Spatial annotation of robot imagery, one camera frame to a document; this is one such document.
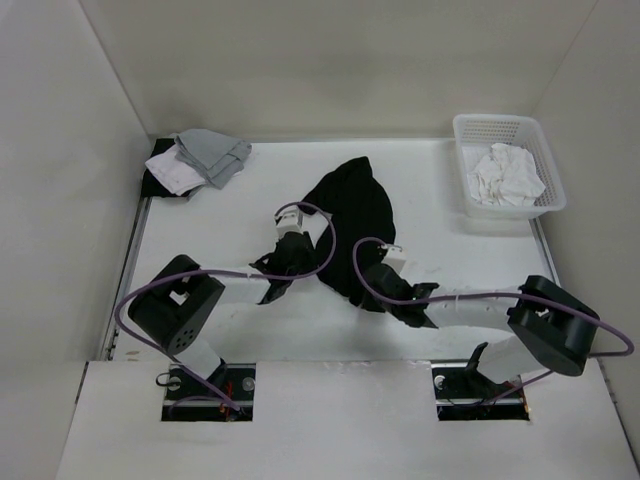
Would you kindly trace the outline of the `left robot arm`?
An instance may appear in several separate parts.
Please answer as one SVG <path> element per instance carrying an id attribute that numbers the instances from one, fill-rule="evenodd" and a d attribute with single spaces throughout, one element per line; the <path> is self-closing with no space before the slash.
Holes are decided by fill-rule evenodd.
<path id="1" fill-rule="evenodd" d="M 317 267 L 307 232 L 288 232 L 275 250 L 241 271 L 239 276 L 199 275 L 156 286 L 129 304 L 129 318 L 156 345 L 191 371 L 190 386 L 206 399 L 224 387 L 224 360 L 199 337 L 215 307 L 220 305 L 267 305 L 282 297 L 291 276 L 307 274 Z"/>

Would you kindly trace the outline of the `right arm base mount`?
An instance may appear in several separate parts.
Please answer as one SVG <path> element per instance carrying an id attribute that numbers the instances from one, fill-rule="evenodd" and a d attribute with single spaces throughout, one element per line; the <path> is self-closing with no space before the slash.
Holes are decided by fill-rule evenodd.
<path id="1" fill-rule="evenodd" d="M 487 345 L 487 342 L 478 345 L 465 364 L 457 361 L 431 364 L 436 415 L 440 421 L 530 419 L 521 390 L 496 400 L 515 385 L 495 384 L 478 372 L 480 356 Z"/>

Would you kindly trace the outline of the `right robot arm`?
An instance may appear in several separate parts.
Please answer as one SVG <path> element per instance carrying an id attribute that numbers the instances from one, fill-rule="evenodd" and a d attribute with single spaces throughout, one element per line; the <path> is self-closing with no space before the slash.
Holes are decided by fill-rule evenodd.
<path id="1" fill-rule="evenodd" d="M 519 375 L 547 369 L 583 374 L 595 338 L 597 315 L 540 275 L 500 292 L 455 292 L 433 282 L 409 284 L 382 262 L 358 275 L 363 305 L 391 314 L 413 328 L 474 327 L 502 331 L 500 341 L 482 340 L 464 370 L 473 394 L 489 394 Z"/>

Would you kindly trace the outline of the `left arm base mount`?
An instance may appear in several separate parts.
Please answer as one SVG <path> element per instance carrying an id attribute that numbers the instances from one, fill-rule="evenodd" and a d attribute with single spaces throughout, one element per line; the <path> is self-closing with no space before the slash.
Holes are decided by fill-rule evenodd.
<path id="1" fill-rule="evenodd" d="M 251 422 L 256 391 L 256 364 L 228 364 L 214 384 L 238 406 L 234 410 L 177 365 L 159 374 L 155 383 L 164 390 L 163 422 Z"/>

